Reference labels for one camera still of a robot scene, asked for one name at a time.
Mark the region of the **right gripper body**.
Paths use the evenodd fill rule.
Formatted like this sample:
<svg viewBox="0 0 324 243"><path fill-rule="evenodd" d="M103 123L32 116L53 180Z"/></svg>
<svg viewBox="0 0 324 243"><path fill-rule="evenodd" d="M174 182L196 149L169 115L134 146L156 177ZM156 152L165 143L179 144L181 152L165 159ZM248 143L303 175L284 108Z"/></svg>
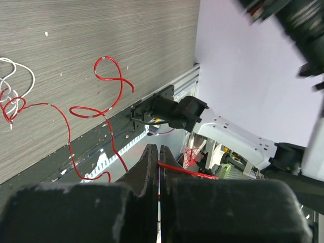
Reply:
<svg viewBox="0 0 324 243"><path fill-rule="evenodd" d="M237 1L252 23L264 21L284 7L280 0L238 0Z"/></svg>

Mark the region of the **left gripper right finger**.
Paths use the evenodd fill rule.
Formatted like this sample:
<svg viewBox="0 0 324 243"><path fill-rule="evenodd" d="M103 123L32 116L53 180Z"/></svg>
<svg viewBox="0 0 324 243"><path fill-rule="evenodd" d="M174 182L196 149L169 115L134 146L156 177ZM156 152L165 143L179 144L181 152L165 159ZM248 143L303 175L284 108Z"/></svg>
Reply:
<svg viewBox="0 0 324 243"><path fill-rule="evenodd" d="M200 179L160 148L162 242L312 242L293 191L278 180Z"/></svg>

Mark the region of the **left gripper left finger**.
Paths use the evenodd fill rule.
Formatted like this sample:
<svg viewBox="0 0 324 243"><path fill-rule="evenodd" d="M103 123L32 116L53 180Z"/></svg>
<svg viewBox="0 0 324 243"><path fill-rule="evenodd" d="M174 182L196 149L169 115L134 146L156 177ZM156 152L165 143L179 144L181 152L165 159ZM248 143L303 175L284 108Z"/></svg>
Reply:
<svg viewBox="0 0 324 243"><path fill-rule="evenodd" d="M156 242L158 149L114 183L21 188L1 214L1 242Z"/></svg>

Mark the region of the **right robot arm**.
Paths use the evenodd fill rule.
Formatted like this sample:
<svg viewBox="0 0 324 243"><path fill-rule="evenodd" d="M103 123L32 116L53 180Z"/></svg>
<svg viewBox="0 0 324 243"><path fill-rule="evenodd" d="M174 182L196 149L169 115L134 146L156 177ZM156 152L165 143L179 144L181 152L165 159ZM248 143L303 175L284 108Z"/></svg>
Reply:
<svg viewBox="0 0 324 243"><path fill-rule="evenodd" d="M323 74L323 1L239 1L253 21L273 16L292 40L305 64L300 77ZM323 113L314 125L307 147L276 143L219 116L207 104L194 97L181 102L158 99L153 115L171 128L184 129L215 140L242 155L256 168L267 171L276 167L316 181L323 181Z"/></svg>

